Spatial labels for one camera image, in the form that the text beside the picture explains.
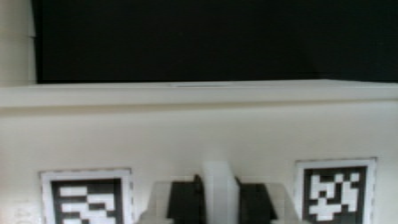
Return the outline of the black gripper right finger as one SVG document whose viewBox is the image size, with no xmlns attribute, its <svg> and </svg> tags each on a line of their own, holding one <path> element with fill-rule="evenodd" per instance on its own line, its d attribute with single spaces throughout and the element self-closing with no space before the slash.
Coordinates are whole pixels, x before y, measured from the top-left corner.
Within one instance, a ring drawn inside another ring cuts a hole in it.
<svg viewBox="0 0 398 224">
<path fill-rule="evenodd" d="M 269 189 L 263 183 L 238 183 L 238 224 L 272 224 L 277 219 Z"/>
</svg>

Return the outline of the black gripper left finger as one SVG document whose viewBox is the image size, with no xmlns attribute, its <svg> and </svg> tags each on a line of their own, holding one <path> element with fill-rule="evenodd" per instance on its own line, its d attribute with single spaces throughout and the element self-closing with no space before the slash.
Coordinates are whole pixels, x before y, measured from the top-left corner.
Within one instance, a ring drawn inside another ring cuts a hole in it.
<svg viewBox="0 0 398 224">
<path fill-rule="evenodd" d="M 173 182 L 167 218 L 174 224 L 206 224 L 205 184 L 199 175 L 192 181 Z"/>
</svg>

